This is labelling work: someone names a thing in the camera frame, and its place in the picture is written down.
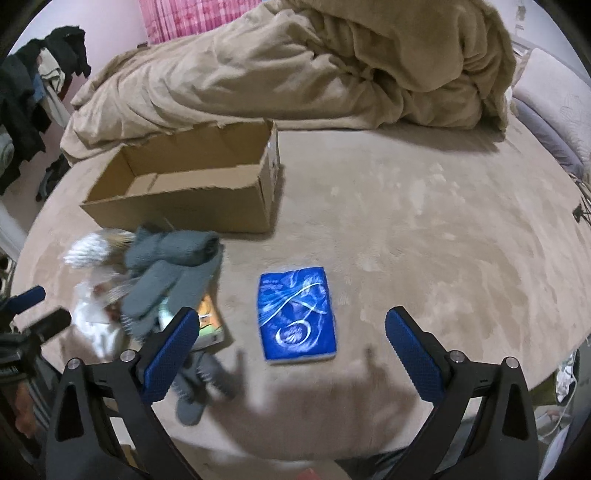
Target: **tissue packet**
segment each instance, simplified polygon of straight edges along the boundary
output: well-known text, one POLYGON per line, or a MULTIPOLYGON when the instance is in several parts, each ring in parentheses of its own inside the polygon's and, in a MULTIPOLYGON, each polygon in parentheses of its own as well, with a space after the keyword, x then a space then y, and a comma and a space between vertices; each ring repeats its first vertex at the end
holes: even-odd
POLYGON ((324 268, 261 275, 258 324, 270 362, 334 356, 335 321, 324 268))

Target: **open cardboard box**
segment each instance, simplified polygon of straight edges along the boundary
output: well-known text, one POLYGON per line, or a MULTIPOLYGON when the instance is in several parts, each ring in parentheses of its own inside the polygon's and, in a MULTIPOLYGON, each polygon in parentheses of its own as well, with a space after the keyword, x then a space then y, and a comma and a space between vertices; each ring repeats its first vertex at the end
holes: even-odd
POLYGON ((80 206, 101 227, 268 232, 278 169, 273 122, 200 124, 122 147, 80 206))

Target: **comforter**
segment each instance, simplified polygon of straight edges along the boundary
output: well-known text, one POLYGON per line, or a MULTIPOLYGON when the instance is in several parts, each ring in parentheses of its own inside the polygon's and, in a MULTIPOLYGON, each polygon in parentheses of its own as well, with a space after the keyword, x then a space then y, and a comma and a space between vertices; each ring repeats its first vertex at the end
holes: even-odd
POLYGON ((115 57, 72 101, 72 162, 199 122, 371 129, 406 118, 503 129, 515 60, 481 0, 270 0, 234 22, 115 57))

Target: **blue gripper pad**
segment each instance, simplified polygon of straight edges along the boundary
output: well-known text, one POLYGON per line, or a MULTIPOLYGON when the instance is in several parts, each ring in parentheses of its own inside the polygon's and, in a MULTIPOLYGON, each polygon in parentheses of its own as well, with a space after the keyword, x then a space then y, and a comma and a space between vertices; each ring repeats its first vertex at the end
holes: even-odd
POLYGON ((141 360, 138 363, 139 377, 143 377, 140 396, 144 403, 152 404, 166 396, 197 337, 199 315, 188 307, 180 309, 163 332, 150 336, 139 351, 140 356, 152 358, 147 366, 141 365, 141 360))
POLYGON ((16 297, 11 297, 6 302, 5 308, 13 315, 19 315, 43 300, 45 300, 45 289, 38 285, 16 297))
POLYGON ((445 395, 441 371, 395 309, 386 315, 386 337, 421 399, 438 405, 445 395))

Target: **white plastic bag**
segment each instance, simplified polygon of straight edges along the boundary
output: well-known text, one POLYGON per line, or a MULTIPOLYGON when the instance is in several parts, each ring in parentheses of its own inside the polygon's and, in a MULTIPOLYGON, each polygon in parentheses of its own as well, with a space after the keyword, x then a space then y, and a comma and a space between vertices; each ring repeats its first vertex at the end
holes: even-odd
POLYGON ((127 295, 136 279, 112 267, 95 267, 87 280, 76 287, 72 323, 91 343, 100 359, 117 357, 125 346, 125 332, 119 317, 119 300, 127 295))

